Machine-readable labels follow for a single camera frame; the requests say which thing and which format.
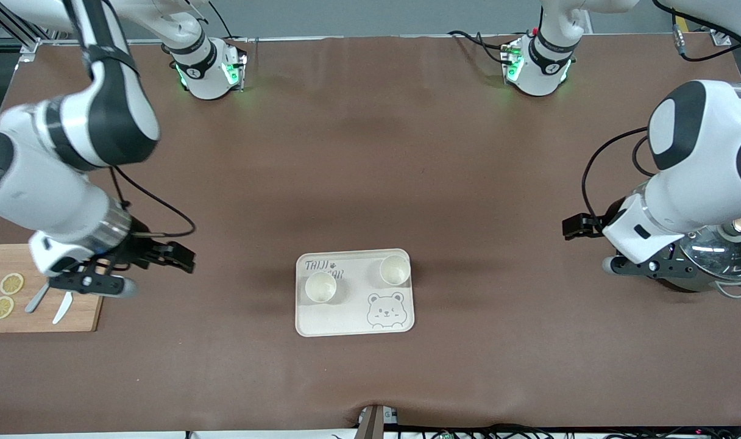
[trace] white tray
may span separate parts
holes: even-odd
[[[406,332],[414,324],[411,277],[393,287],[382,280],[381,261],[400,248],[359,252],[306,253],[295,268],[295,328],[304,337]],[[305,291],[308,277],[327,272],[337,291],[327,303],[312,301]]]

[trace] black cable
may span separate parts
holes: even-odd
[[[192,6],[192,9],[193,9],[193,10],[194,10],[195,12],[197,12],[198,14],[200,14],[200,11],[198,11],[198,10],[197,10],[197,8],[195,8],[195,7],[194,7],[194,5],[192,4],[192,2],[190,2],[190,0],[184,0],[184,2],[186,2],[186,3],[187,3],[187,5],[189,5],[189,6]],[[199,16],[199,17],[194,17],[194,19],[195,19],[195,20],[197,20],[197,21],[202,21],[202,22],[203,22],[203,23],[205,23],[206,25],[209,25],[209,24],[211,24],[211,23],[209,23],[209,22],[208,22],[208,20],[206,20],[206,19],[205,19],[205,17],[203,16],[203,14],[200,14],[200,16]]]
[[[709,27],[710,29],[714,29],[714,30],[716,30],[718,32],[724,33],[727,36],[730,36],[733,39],[735,39],[736,41],[738,41],[739,44],[741,44],[741,36],[738,36],[738,34],[735,34],[735,33],[731,32],[730,30],[725,29],[722,26],[719,26],[719,25],[716,25],[714,23],[710,23],[708,21],[702,20],[700,18],[697,18],[697,17],[691,16],[691,15],[688,15],[688,14],[685,14],[685,13],[682,13],[682,12],[679,12],[677,10],[674,10],[672,8],[669,8],[668,6],[661,5],[660,0],[652,0],[652,3],[654,3],[654,5],[657,6],[657,8],[662,9],[663,11],[666,11],[666,12],[670,13],[672,15],[672,22],[674,22],[674,23],[676,22],[676,19],[674,18],[674,16],[680,16],[680,17],[682,17],[682,18],[684,18],[686,20],[690,20],[691,22],[698,23],[698,24],[700,24],[702,26],[706,26],[706,27]]]
[[[528,436],[527,433],[525,433],[524,431],[514,431],[509,436],[504,436],[503,439],[510,439],[511,437],[515,437],[515,436],[523,436],[523,437],[525,437],[525,439],[532,439],[532,437]]]
[[[733,45],[733,46],[731,46],[729,48],[726,48],[724,50],[721,50],[720,52],[715,52],[715,53],[713,53],[711,55],[702,56],[700,58],[690,58],[690,56],[688,56],[686,53],[682,53],[681,56],[682,56],[682,59],[684,59],[685,61],[690,61],[690,62],[708,61],[710,59],[717,58],[718,56],[725,55],[726,53],[733,52],[737,48],[740,48],[740,47],[741,47],[741,45]]]
[[[488,432],[486,428],[471,428],[471,437],[473,437],[473,434],[480,434],[482,439],[492,439],[492,433]]]
[[[714,431],[713,428],[701,427],[699,430],[706,431],[712,439],[724,439],[718,432]]]
[[[482,44],[481,41],[477,40],[473,36],[471,36],[471,35],[463,32],[461,30],[453,30],[452,32],[447,33],[447,35],[460,35],[461,37],[465,37],[466,39],[468,39],[468,41],[470,41],[470,42],[472,42],[472,43],[474,43],[476,45],[484,45],[485,47],[488,47],[488,48],[491,48],[491,49],[501,50],[501,46],[499,46],[499,45],[488,45],[486,43],[485,44]]]
[[[587,175],[590,173],[590,168],[593,167],[593,162],[595,162],[595,159],[598,157],[598,155],[604,152],[606,148],[610,147],[613,142],[624,139],[627,136],[632,136],[633,134],[644,133],[644,131],[646,130],[647,127],[636,128],[635,130],[626,131],[625,133],[619,134],[619,136],[614,136],[612,139],[610,139],[610,141],[601,145],[600,148],[597,148],[597,150],[593,153],[593,156],[587,162],[587,166],[585,166],[584,168],[584,173],[582,174],[582,198],[584,199],[584,205],[587,207],[587,211],[590,212],[590,216],[592,216],[593,221],[595,221],[595,228],[598,232],[601,232],[604,227],[599,222],[598,216],[595,214],[593,206],[590,204],[590,199],[587,197]],[[607,436],[604,439],[613,439],[617,437],[622,436],[610,434],[610,436]]]
[[[222,25],[225,27],[225,30],[227,31],[227,37],[234,38],[235,36],[232,35],[232,33],[229,31],[229,27],[227,27],[227,23],[225,22],[224,17],[222,17],[222,14],[219,13],[216,6],[214,6],[214,3],[209,0],[208,5],[211,5],[211,8],[214,10],[214,12],[216,12],[216,16],[219,17],[220,22],[222,22]]]
[[[671,14],[671,25],[672,26],[676,25],[676,17],[678,15],[679,15],[678,12],[677,11],[674,11],[672,9],[672,14]],[[741,47],[741,45],[733,45],[733,46],[731,46],[729,48],[726,48],[724,50],[721,50],[720,52],[715,52],[715,53],[713,53],[711,55],[702,56],[700,58],[690,58],[690,56],[688,56],[687,53],[680,53],[679,56],[682,56],[682,59],[684,59],[685,61],[689,61],[689,62],[708,61],[710,59],[717,58],[718,56],[725,55],[726,53],[733,52],[737,48],[740,48],[740,47]]]
[[[479,39],[479,42],[481,43],[481,47],[484,48],[484,52],[487,53],[487,56],[489,56],[493,61],[500,62],[501,64],[504,64],[506,66],[511,66],[512,65],[512,62],[511,61],[509,61],[507,59],[495,58],[495,56],[493,56],[490,53],[490,50],[488,49],[487,45],[484,43],[484,39],[482,39],[482,37],[481,37],[481,32],[477,32],[476,33],[476,38]]]
[[[643,143],[646,142],[647,139],[649,139],[649,136],[644,136],[644,137],[641,137],[640,141],[636,142],[636,146],[633,147],[633,152],[631,153],[630,158],[633,161],[633,166],[636,167],[636,170],[638,172],[643,173],[647,177],[653,177],[655,174],[644,169],[644,167],[642,167],[641,164],[639,163],[639,158],[638,158],[639,148],[641,148],[641,145],[643,145]]]
[[[524,426],[524,425],[520,425],[520,424],[515,424],[515,423],[503,423],[503,424],[495,424],[495,425],[493,425],[493,426],[492,426],[492,427],[490,427],[490,428],[495,428],[496,430],[507,430],[507,431],[516,431],[516,432],[518,432],[518,433],[519,433],[519,432],[527,432],[527,433],[532,433],[532,434],[534,434],[534,436],[535,436],[535,437],[536,437],[537,439],[538,439],[538,433],[541,433],[541,434],[543,434],[543,435],[544,435],[545,437],[547,437],[547,439],[555,439],[555,438],[554,438],[554,437],[552,437],[552,435],[551,435],[551,434],[549,434],[548,432],[546,432],[546,431],[544,431],[544,430],[541,430],[541,428],[537,428],[537,427],[527,427],[527,426]]]
[[[608,434],[607,436],[604,436],[602,439],[650,439],[650,438],[652,439],[665,439],[665,438],[674,439],[672,435],[676,434],[677,432],[683,429],[685,429],[685,427],[677,427],[671,431],[668,431],[662,434],[658,434],[658,433],[655,433],[654,431],[647,430],[644,428],[638,429],[638,432],[633,432],[633,431],[622,432],[622,431],[617,431],[617,430],[610,430],[610,431],[615,431],[616,433]],[[713,439],[721,439],[720,437],[714,436],[714,434],[712,434],[711,436],[713,437]]]
[[[194,221],[190,217],[186,216],[186,214],[184,214],[180,210],[178,210],[175,207],[173,207],[172,205],[170,205],[170,203],[167,203],[167,202],[165,202],[165,200],[163,200],[163,199],[159,198],[158,196],[152,194],[151,192],[148,191],[148,189],[145,189],[145,187],[140,186],[133,179],[129,178],[128,175],[124,173],[124,171],[120,170],[118,166],[114,166],[113,169],[115,170],[115,172],[119,173],[119,175],[122,176],[122,178],[124,180],[126,180],[127,183],[132,184],[138,191],[143,192],[144,194],[148,195],[149,198],[153,199],[154,201],[156,201],[159,204],[163,205],[164,207],[168,208],[171,212],[173,212],[176,215],[178,215],[181,218],[183,218],[183,220],[186,221],[187,223],[189,223],[189,225],[190,225],[190,229],[188,231],[186,231],[186,232],[175,233],[175,234],[147,233],[146,232],[146,233],[138,233],[138,234],[136,234],[136,236],[145,236],[145,237],[184,237],[184,236],[189,236],[190,234],[195,233],[195,231],[197,230],[197,224],[195,224]]]
[[[113,186],[116,188],[116,194],[119,195],[119,202],[122,205],[122,209],[126,211],[132,203],[124,199],[122,188],[119,186],[119,179],[116,178],[116,172],[113,170],[113,167],[109,167],[108,170],[111,171],[111,180],[113,180]]]

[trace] glass pot lid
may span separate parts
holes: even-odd
[[[682,253],[707,274],[741,281],[741,218],[686,234],[679,245]]]

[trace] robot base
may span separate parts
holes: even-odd
[[[177,66],[176,70],[181,77],[181,84],[195,98],[204,100],[218,99],[233,89],[243,89],[246,80],[246,53],[237,47],[229,45],[219,38],[209,38],[217,49],[216,60],[206,70],[203,78],[190,77],[189,69],[181,72]]]
[[[566,80],[566,73],[571,67],[571,61],[554,75],[541,72],[530,58],[530,41],[532,37],[524,35],[518,40],[502,46],[501,59],[510,61],[509,66],[503,66],[503,77],[508,84],[513,84],[519,91],[531,96],[546,96],[554,92],[558,85]]]

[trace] cable connector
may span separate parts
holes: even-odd
[[[685,35],[682,33],[682,29],[679,24],[674,23],[672,26],[672,36],[674,36],[674,47],[679,52],[680,56],[685,56]]]

